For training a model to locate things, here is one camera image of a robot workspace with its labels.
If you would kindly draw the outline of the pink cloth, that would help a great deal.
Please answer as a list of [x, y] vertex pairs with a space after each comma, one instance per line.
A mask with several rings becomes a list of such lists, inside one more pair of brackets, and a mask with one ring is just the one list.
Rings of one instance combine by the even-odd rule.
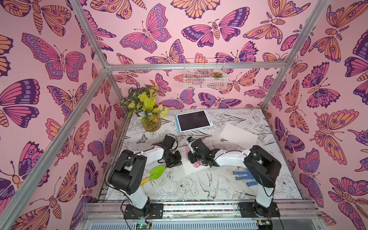
[[188, 145], [186, 146], [186, 158], [194, 168], [202, 166], [201, 161], [198, 159], [197, 155], [191, 151], [191, 148]]

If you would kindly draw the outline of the white drawing tablet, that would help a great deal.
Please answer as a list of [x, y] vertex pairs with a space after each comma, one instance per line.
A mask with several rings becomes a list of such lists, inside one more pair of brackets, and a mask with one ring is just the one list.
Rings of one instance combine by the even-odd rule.
[[194, 172], [207, 169], [207, 166], [204, 166], [199, 162], [191, 163], [188, 159], [182, 159], [181, 162], [184, 175], [189, 175]]
[[243, 149], [251, 149], [252, 146], [256, 145], [258, 139], [256, 134], [247, 132], [241, 128], [231, 125], [230, 123], [225, 124], [219, 137], [236, 144]]

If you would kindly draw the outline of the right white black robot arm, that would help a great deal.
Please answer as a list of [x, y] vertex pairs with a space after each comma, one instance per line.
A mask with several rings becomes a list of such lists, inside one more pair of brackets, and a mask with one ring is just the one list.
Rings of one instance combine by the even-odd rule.
[[203, 166], [243, 167], [250, 172], [260, 188], [256, 195], [255, 207], [268, 209], [271, 206], [276, 187], [276, 180], [281, 170], [281, 163], [258, 145], [249, 150], [209, 149], [201, 139], [187, 138], [189, 161], [200, 162]]

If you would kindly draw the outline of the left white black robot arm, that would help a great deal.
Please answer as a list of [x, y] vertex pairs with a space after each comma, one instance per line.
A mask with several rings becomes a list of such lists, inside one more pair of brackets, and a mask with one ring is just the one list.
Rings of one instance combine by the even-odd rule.
[[144, 210], [150, 203], [149, 197], [141, 187], [146, 165], [158, 162], [164, 169], [181, 165], [182, 157], [177, 150], [178, 144], [176, 136], [168, 134], [150, 149], [121, 151], [119, 158], [112, 163], [107, 184], [125, 194], [133, 207]]

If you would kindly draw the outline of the blue-edged drawing tablet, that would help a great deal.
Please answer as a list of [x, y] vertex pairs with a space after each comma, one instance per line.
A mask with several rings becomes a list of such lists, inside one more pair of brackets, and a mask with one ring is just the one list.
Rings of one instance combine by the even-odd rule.
[[214, 127], [208, 110], [199, 110], [175, 115], [175, 121], [178, 133], [180, 134]]

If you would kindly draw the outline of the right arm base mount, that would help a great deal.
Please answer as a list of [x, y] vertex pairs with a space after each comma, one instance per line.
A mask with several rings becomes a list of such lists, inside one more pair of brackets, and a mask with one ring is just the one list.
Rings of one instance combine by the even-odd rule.
[[254, 202], [240, 202], [238, 204], [242, 218], [269, 218], [280, 217], [279, 208], [276, 202], [272, 201], [268, 208]]

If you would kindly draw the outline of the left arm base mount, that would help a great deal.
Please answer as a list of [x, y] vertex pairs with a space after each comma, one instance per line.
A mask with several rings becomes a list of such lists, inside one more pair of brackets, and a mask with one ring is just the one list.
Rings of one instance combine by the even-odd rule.
[[148, 203], [143, 209], [138, 209], [131, 204], [126, 205], [124, 212], [125, 219], [162, 219], [163, 218], [163, 203]]

